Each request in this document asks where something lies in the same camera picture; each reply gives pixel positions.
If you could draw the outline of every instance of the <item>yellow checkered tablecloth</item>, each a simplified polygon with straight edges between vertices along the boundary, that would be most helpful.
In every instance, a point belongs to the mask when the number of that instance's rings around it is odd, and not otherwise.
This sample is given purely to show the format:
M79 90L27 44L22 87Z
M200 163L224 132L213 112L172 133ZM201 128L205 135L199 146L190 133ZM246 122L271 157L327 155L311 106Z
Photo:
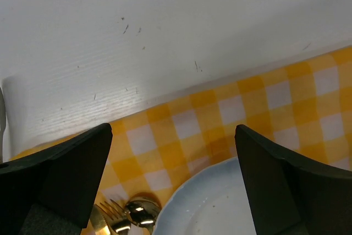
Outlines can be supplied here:
M126 201L153 192L164 205L193 174L236 155L238 124L312 159L349 169L352 47L112 122L97 201L112 196ZM83 230L90 232L90 225Z

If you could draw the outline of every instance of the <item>scratch mark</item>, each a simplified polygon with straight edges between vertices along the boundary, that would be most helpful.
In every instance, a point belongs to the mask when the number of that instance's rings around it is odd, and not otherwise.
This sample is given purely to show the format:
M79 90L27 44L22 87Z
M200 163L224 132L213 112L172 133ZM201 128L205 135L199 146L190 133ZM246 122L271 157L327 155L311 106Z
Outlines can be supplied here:
M304 49L302 51L304 51L305 49L307 49L310 45L312 44L312 42L308 43L308 45L306 47L304 47Z
M126 29L125 29L125 31L123 32L123 34L125 34L125 33L126 33L127 29L128 29L128 24L127 24Z
M139 27L139 31L138 31L138 33L136 34L136 36L137 36L139 33L141 33L141 31L142 31L142 28Z

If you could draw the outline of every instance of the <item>white plate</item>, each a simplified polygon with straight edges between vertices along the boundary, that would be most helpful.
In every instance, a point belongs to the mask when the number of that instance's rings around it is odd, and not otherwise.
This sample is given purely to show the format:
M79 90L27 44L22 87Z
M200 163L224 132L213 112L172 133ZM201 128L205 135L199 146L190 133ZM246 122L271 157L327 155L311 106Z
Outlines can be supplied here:
M161 211L153 235L256 234L237 158L185 182Z

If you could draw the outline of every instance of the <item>fork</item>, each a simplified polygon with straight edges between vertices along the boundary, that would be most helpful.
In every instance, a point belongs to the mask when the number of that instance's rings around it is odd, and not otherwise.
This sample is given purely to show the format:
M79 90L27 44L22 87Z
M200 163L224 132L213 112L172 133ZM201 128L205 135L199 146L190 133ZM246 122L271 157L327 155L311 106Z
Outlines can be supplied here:
M101 210L109 228L112 230L113 234L117 235L127 235L131 229L131 222L127 219L122 207L117 204L114 200L110 199L112 206L108 202L100 203L98 208Z

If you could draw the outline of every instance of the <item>cutlery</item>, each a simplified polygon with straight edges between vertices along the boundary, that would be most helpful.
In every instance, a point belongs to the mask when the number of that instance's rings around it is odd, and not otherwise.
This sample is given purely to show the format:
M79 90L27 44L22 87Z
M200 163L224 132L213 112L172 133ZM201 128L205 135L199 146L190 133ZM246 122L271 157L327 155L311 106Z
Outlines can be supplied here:
M104 216L109 228L117 235L127 235L131 229L131 222L123 212L122 207L119 206L114 200L111 199L110 205L108 202L100 203L97 205L100 212Z
M135 196L125 205L125 213L132 224L146 228L149 234L153 234L156 219L161 207L152 198L145 196Z
M97 205L93 205L89 219L96 235L111 235L108 224Z

